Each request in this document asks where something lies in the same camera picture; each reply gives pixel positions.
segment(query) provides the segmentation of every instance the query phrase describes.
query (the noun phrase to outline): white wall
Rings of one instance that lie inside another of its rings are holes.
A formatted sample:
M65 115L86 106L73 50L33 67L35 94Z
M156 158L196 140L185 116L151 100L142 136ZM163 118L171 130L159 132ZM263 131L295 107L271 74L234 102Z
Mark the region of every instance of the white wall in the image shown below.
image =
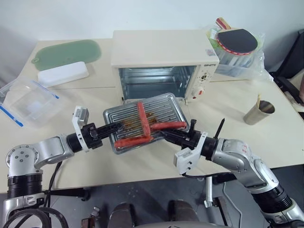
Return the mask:
M266 33L270 68L304 28L303 14L304 0L2 0L0 32L18 33L29 49L35 40L110 38L117 29L199 29L222 16L233 27ZM29 53L20 52L24 61Z

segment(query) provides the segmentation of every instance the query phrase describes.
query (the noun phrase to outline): plastic storage box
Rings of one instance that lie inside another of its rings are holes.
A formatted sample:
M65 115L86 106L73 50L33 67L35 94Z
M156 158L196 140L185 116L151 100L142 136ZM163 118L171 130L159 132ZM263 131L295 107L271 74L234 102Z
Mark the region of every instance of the plastic storage box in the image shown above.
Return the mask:
M40 127L60 110L59 104L57 95L25 78L0 89L0 111L19 126Z

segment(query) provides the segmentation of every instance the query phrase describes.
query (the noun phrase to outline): black chair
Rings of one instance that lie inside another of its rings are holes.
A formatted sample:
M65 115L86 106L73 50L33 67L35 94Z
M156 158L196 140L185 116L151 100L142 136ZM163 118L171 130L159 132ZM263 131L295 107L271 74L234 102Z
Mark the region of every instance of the black chair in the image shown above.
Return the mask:
M287 79L292 78L304 68L304 29L298 31L298 36L281 66L275 72L270 72L275 83L283 92L288 91L295 101L301 105L304 102L299 97L299 90Z

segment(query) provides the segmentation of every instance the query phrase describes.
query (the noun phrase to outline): plastic bag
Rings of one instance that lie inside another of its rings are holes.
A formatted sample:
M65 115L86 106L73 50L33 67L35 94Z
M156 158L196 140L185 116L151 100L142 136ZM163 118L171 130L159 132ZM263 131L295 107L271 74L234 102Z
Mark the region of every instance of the plastic bag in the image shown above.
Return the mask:
M249 55L239 56L225 51L218 44L216 37L218 31L221 30L220 27L209 26L204 30L206 30L206 35L219 58L219 65L215 73L239 79L273 81L271 75L264 68L264 52L262 49L265 40L264 34L253 34L258 42L257 48Z

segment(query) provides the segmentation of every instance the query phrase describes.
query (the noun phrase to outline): green cutting board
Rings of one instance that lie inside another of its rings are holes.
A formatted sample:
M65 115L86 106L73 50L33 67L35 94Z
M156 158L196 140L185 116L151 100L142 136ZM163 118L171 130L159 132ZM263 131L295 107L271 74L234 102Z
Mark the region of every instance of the green cutting board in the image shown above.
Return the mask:
M32 63L37 70L47 70L75 62L90 63L101 56L99 45L90 39L45 47L37 52Z

